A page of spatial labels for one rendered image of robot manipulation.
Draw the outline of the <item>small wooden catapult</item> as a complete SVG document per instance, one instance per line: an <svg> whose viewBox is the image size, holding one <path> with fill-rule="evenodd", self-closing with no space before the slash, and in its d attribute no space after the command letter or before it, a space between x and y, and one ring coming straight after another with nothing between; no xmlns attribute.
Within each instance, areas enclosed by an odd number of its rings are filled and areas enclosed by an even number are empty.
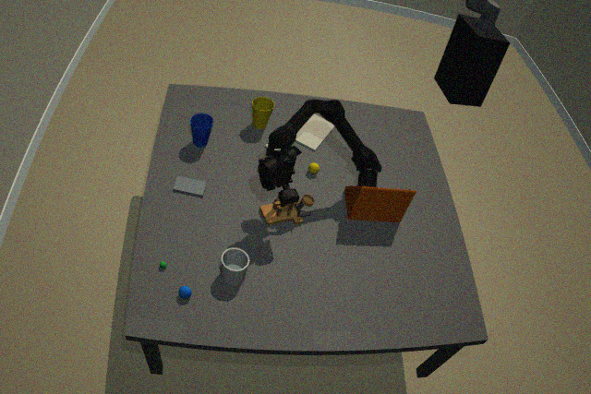
<svg viewBox="0 0 591 394"><path fill-rule="evenodd" d="M303 223L303 217L311 215L311 212L302 214L301 209L304 207L304 205L311 207L314 202L314 197L311 195L304 195L301 201L286 204L281 208L281 202L278 198L275 198L272 204L260 206L259 210L266 222L266 225L287 221L293 221L294 225L298 225Z"/></svg>

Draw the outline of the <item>blue cup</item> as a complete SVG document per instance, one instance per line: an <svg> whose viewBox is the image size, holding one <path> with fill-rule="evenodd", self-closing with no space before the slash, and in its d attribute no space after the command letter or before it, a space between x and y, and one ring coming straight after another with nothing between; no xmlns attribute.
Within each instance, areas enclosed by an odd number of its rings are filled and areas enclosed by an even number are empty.
<svg viewBox="0 0 591 394"><path fill-rule="evenodd" d="M191 118L193 143L198 148L207 146L213 122L213 118L206 113L199 113Z"/></svg>

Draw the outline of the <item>blue ball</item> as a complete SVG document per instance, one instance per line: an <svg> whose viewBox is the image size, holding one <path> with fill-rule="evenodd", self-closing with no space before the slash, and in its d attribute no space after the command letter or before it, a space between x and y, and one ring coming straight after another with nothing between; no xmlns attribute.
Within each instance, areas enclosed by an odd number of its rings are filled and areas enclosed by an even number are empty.
<svg viewBox="0 0 591 394"><path fill-rule="evenodd" d="M182 286L182 287L179 289L178 293L179 293L179 296L180 296L181 298L183 298L183 299L187 299L187 298L191 297L191 296L190 296L190 295L191 295L191 290L190 290L190 288L189 288L189 287L187 287L187 286Z"/></svg>

